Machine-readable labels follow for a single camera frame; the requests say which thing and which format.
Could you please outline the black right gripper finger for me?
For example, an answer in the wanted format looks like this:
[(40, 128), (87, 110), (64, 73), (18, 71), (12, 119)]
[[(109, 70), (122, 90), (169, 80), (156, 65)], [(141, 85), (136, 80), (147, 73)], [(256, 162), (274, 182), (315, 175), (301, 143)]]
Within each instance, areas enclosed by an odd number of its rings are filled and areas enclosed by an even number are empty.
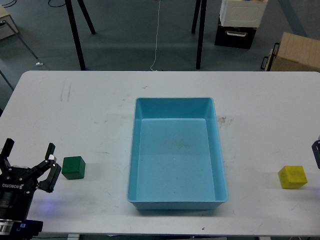
[(320, 138), (318, 138), (311, 146), (315, 158), (317, 168), (320, 169)]

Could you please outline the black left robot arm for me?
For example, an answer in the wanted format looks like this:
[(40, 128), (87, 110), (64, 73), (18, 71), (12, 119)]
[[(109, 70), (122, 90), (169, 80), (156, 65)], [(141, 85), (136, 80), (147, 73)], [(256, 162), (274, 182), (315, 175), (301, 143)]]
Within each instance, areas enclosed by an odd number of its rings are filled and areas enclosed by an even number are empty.
[(52, 193), (62, 170), (50, 143), (44, 160), (32, 168), (12, 166), (8, 157), (14, 140), (7, 138), (0, 153), (0, 238), (30, 240), (43, 229), (43, 222), (27, 216), (36, 190)]

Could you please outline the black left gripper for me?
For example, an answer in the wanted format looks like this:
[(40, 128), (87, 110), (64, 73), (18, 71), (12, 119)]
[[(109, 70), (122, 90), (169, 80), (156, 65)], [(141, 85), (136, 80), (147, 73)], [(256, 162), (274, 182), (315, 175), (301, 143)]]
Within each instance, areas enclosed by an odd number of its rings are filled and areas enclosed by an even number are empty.
[[(52, 193), (62, 170), (54, 156), (56, 146), (49, 143), (44, 160), (33, 168), (14, 167), (8, 157), (15, 141), (7, 138), (0, 153), (0, 218), (26, 220), (37, 189)], [(38, 178), (47, 170), (45, 180)]]

